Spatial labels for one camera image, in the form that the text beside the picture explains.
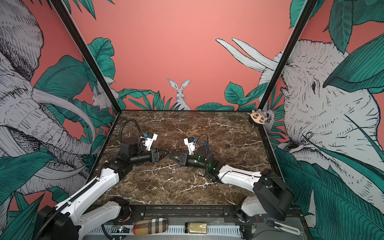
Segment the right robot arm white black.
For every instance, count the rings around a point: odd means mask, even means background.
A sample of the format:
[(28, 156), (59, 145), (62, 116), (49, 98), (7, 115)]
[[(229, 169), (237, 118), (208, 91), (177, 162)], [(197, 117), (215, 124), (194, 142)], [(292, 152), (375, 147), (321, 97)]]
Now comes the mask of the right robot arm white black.
[(250, 172), (222, 164), (206, 146), (199, 147), (192, 155), (170, 153), (169, 158), (180, 166), (205, 170), (204, 177), (213, 183), (233, 185), (254, 193), (240, 205), (240, 213), (248, 217), (266, 214), (284, 221), (295, 198), (293, 190), (274, 171)]

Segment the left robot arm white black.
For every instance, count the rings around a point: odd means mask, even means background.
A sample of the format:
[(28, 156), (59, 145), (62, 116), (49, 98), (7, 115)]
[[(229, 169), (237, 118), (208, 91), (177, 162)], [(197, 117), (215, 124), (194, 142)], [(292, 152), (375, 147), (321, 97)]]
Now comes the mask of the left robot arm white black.
[(120, 150), (99, 173), (84, 187), (55, 207), (46, 206), (39, 211), (35, 222), (35, 240), (81, 240), (94, 228), (118, 216), (124, 220), (130, 216), (129, 202), (114, 198), (104, 206), (89, 213), (86, 210), (108, 189), (133, 169), (146, 162), (157, 163), (167, 155), (166, 150), (152, 148), (157, 134), (143, 134), (139, 138), (120, 140)]

